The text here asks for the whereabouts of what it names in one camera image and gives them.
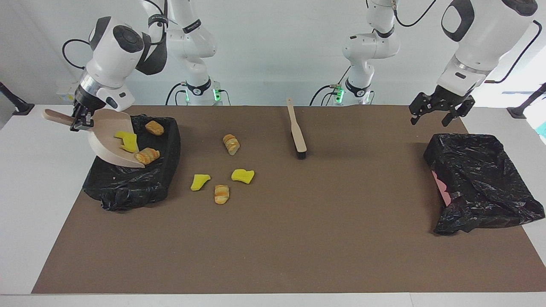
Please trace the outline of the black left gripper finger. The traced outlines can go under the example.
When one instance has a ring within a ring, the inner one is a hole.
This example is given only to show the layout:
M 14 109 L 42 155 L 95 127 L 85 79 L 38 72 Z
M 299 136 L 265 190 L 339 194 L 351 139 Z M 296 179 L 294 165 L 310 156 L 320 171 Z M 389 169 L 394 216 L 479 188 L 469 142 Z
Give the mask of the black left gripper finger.
M 412 114 L 411 124 L 416 125 L 423 115 L 434 111 L 433 105 L 431 104 L 431 96 L 426 95 L 425 93 L 418 93 L 408 106 L 408 109 Z
M 443 127 L 447 127 L 454 119 L 465 117 L 475 104 L 474 97 L 466 98 L 457 108 L 453 103 L 448 103 L 448 113 L 442 120 Z

